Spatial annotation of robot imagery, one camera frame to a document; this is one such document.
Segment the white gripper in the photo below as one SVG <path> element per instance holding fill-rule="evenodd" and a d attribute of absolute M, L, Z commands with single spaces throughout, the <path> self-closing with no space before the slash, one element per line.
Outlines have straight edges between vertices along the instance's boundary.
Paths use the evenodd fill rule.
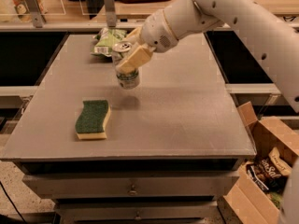
<path fill-rule="evenodd" d="M 135 28 L 125 40 L 134 45 L 121 56 L 120 62 L 116 65 L 116 70 L 123 74 L 129 74 L 149 62 L 153 48 L 155 52 L 163 53 L 178 44 L 162 9 L 148 16 L 142 28 Z"/>

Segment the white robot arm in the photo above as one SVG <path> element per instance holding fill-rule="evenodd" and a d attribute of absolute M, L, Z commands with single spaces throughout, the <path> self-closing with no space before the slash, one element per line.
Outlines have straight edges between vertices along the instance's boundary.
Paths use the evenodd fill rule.
<path fill-rule="evenodd" d="M 129 35 L 132 49 L 116 69 L 124 74 L 166 52 L 187 35 L 230 26 L 295 112 L 299 112 L 299 34 L 253 0 L 177 0 Z"/>

